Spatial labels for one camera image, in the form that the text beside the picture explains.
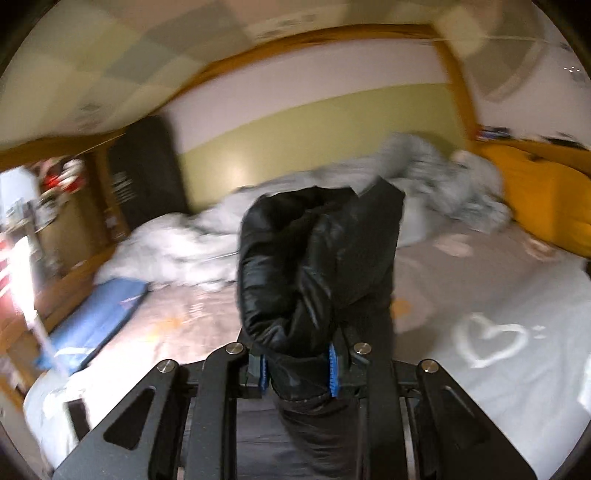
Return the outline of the yellow pillow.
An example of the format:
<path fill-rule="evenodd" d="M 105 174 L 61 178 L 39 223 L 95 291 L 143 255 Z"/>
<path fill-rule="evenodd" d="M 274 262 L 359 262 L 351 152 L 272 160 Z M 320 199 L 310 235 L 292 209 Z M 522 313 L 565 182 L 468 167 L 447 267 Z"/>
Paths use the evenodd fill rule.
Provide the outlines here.
<path fill-rule="evenodd" d="M 504 200 L 524 230 L 555 247 L 590 256 L 587 175 L 511 146 L 488 144 L 481 152 L 500 171 Z"/>

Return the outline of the white wall socket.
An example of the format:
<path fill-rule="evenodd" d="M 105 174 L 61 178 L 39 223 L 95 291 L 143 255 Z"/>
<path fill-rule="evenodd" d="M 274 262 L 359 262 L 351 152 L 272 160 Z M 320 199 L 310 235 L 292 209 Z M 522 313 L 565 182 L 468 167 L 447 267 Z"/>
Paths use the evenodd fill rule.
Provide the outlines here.
<path fill-rule="evenodd" d="M 586 74 L 581 69 L 575 65 L 566 66 L 564 70 L 568 73 L 570 79 L 575 83 L 584 84 L 586 82 Z"/>

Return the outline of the black hanging garment with print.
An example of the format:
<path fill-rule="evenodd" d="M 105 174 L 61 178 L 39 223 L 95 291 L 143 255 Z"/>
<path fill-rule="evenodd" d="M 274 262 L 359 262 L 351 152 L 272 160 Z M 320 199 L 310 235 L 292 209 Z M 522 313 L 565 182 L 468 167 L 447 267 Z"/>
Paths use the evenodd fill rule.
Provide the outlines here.
<path fill-rule="evenodd" d="M 168 122 L 145 117 L 115 140 L 108 155 L 111 188 L 127 226 L 190 212 Z"/>

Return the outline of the grey printed bed sheet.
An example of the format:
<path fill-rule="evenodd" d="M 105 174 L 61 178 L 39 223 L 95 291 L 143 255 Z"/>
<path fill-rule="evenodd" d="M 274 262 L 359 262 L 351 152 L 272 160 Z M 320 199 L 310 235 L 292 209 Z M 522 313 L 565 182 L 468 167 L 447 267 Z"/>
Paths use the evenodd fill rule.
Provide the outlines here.
<path fill-rule="evenodd" d="M 394 355 L 437 360 L 498 425 L 541 479 L 554 476 L 590 420 L 590 278 L 583 257 L 521 228 L 491 235 L 455 224 L 398 251 Z M 238 337 L 235 287 L 150 292 L 90 364 L 42 374 L 24 417 L 46 462 L 76 445 L 66 402 L 98 424 L 160 360 L 204 359 Z"/>

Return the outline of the plush toys on shelf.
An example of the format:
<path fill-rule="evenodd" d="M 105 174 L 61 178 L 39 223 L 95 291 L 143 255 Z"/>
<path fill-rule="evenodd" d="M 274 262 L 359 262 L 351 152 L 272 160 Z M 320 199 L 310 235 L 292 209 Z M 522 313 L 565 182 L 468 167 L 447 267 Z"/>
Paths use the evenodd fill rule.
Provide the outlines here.
<path fill-rule="evenodd" d="M 37 179 L 39 204 L 62 205 L 68 197 L 87 185 L 86 166 L 82 159 L 67 156 L 52 157 L 28 168 Z"/>

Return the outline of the black puffer down jacket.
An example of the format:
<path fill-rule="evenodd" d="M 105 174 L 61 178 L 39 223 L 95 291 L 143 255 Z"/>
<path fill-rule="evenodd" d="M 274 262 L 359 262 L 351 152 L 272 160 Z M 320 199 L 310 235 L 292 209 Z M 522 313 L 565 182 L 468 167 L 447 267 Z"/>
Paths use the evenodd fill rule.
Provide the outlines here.
<path fill-rule="evenodd" d="M 238 309 L 266 355 L 273 401 L 311 471 L 356 475 L 356 402 L 329 391 L 329 348 L 353 325 L 391 355 L 391 302 L 403 191 L 308 187 L 259 197 L 242 219 Z"/>

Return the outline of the wooden bunk bed frame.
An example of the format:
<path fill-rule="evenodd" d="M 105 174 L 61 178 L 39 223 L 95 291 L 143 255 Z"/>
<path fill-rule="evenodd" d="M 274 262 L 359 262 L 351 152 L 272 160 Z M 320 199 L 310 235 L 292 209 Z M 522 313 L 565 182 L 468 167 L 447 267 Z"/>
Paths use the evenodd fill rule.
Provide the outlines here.
<path fill-rule="evenodd" d="M 445 75 L 445 86 L 454 102 L 456 115 L 461 124 L 467 150 L 478 153 L 488 145 L 481 137 L 482 124 L 477 118 L 474 97 L 467 83 L 466 72 L 454 54 L 450 42 L 430 24 L 362 24 L 325 28 L 270 40 L 228 58 L 205 65 L 200 71 L 164 101 L 165 106 L 176 102 L 218 80 L 226 80 L 235 73 L 245 72 L 251 66 L 260 66 L 270 60 L 281 59 L 290 54 L 327 46 L 341 46 L 353 42 L 415 41 L 431 46 L 436 51 L 439 64 Z M 114 243 L 128 235 L 129 228 L 116 204 L 110 187 L 110 173 L 106 155 L 115 140 L 124 134 L 123 128 L 102 133 L 73 136 L 39 137 L 21 143 L 1 153 L 1 167 L 8 170 L 50 157 L 90 157 L 91 182 L 96 200 L 101 204 L 104 217 L 115 218 L 115 227 L 106 228 L 108 238 Z M 57 280 L 38 294 L 35 305 L 48 330 L 54 330 L 65 317 L 85 299 L 91 290 L 91 277 L 112 254 L 111 243 L 96 255 L 82 261 L 63 279 Z"/>

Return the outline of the black flat phone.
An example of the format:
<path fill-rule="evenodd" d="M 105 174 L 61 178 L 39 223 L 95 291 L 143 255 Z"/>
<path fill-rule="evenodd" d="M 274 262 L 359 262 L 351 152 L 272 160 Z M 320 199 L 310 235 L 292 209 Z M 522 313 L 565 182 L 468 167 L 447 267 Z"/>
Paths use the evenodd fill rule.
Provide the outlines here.
<path fill-rule="evenodd" d="M 87 418 L 85 403 L 82 399 L 75 399 L 66 402 L 70 421 L 78 441 L 82 440 L 91 430 Z"/>

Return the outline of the blue pillow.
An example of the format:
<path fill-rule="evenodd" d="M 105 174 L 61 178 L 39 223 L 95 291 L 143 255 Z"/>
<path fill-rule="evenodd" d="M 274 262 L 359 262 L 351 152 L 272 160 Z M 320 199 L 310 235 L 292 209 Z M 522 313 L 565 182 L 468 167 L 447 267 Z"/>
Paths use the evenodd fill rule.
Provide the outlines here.
<path fill-rule="evenodd" d="M 49 335 L 57 359 L 72 375 L 84 368 L 131 319 L 148 284 L 115 278 L 96 286 Z"/>

